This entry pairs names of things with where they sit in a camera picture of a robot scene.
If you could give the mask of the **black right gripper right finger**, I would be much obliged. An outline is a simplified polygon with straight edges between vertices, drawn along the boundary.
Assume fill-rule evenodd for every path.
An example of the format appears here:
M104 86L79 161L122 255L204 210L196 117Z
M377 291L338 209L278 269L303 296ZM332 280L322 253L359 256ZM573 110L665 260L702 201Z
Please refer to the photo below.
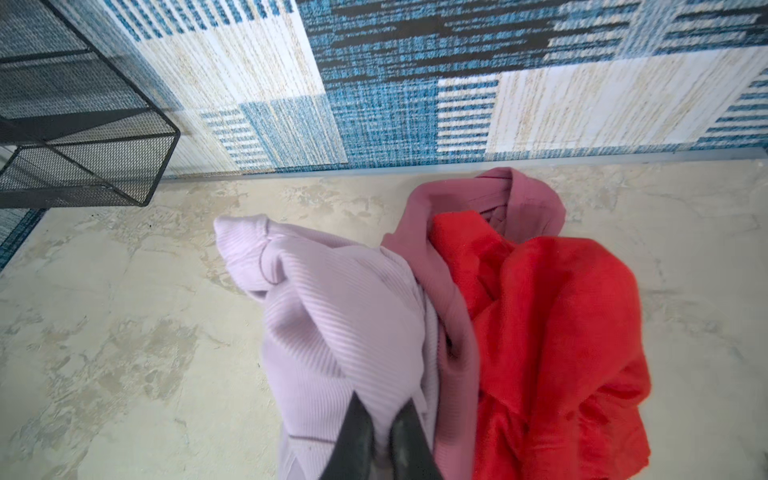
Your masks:
M443 479L412 400L402 407L392 423L390 461L395 480Z

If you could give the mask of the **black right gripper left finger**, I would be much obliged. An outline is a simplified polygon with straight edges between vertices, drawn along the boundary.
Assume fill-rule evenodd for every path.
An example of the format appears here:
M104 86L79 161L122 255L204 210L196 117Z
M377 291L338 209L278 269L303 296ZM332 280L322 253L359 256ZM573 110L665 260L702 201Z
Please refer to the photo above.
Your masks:
M320 480L367 480L374 456L374 426L354 393L348 404L331 456Z

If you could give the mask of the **lilac ribbed cloth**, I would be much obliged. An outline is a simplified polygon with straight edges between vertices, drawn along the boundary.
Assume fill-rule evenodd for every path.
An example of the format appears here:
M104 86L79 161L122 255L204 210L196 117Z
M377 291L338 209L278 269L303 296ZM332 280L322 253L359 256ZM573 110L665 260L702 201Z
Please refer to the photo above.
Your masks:
M383 247L264 215L214 223L236 285L263 305L262 367L282 417L278 475L316 479L350 400L371 415L376 477L389 432L412 403L427 439L439 397L438 318L406 261Z

